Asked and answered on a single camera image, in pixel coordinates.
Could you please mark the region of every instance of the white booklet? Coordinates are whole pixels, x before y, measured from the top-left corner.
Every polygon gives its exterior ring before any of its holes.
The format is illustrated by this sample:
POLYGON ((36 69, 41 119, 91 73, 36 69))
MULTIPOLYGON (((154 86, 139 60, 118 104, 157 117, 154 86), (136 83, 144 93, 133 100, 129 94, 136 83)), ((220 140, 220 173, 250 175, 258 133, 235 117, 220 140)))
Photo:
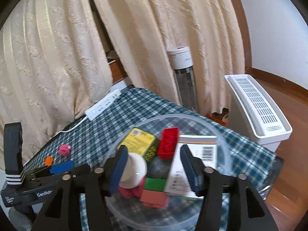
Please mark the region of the white booklet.
POLYGON ((200 198, 191 191, 189 182, 187 180, 181 158, 180 149, 184 144, 187 144, 193 156, 202 160, 204 166, 217 168, 217 144, 216 136, 193 136, 180 135, 177 147, 174 153, 170 172, 165 186, 165 192, 173 195, 200 198))

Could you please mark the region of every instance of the tablecloth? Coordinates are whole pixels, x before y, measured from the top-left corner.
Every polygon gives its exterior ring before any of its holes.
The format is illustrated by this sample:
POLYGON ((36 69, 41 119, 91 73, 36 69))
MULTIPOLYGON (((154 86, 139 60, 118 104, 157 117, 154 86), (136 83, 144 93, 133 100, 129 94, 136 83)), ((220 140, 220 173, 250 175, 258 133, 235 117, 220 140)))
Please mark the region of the tablecloth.
MULTIPOLYGON (((200 117, 212 124, 222 133, 230 146, 234 174, 245 173, 257 189, 262 186, 275 158, 275 153, 206 117, 141 88, 130 89, 122 93, 93 121, 87 119, 73 131, 59 134, 26 164, 25 169, 43 166, 46 156, 52 156, 54 164, 73 160, 75 164, 87 163, 92 168, 97 167, 101 165, 108 147, 119 135, 143 120, 166 114, 187 114, 200 117), (57 153, 61 144, 72 146, 68 157, 62 157, 57 153)), ((71 127, 78 124, 80 120, 81 118, 76 120, 71 127)), ((228 216, 227 197, 224 198, 222 206, 221 230, 225 230, 228 216)), ((81 197, 81 218, 83 230, 88 230, 84 197, 81 197)), ((115 230, 133 230, 112 215, 111 222, 115 230)))

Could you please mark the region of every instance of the wooden floor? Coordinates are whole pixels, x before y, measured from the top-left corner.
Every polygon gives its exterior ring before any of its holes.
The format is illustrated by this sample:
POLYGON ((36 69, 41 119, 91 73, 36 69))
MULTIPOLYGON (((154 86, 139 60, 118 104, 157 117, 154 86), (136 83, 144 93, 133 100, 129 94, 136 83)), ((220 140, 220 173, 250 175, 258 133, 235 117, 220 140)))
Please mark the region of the wooden floor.
POLYGON ((277 155, 285 160, 266 204, 280 231, 294 231, 308 209, 308 104, 281 88, 258 81, 290 122, 293 132, 277 155))

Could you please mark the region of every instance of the power outlet socket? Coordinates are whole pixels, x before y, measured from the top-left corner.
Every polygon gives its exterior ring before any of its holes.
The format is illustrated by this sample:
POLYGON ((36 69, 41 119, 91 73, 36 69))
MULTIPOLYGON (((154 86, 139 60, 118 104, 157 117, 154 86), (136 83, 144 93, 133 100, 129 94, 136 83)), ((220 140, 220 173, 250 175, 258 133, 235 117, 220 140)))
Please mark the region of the power outlet socket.
POLYGON ((121 94, 119 89, 107 94, 104 98, 94 104, 91 108, 85 111, 86 116, 90 121, 94 120, 100 113, 102 113, 106 108, 108 108, 116 98, 121 94))

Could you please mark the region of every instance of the beige curtain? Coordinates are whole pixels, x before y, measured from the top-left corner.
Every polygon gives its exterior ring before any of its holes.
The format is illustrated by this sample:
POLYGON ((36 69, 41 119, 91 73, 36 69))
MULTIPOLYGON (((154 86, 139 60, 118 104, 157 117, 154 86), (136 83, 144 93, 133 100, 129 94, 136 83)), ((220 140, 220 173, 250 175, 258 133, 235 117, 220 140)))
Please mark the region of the beige curtain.
POLYGON ((230 104, 224 75, 244 73, 231 0, 94 0, 135 86, 178 103, 166 51, 189 46, 202 115, 230 104))
POLYGON ((0 150, 23 126, 29 160, 112 86, 88 0, 21 0, 0 31, 0 150))

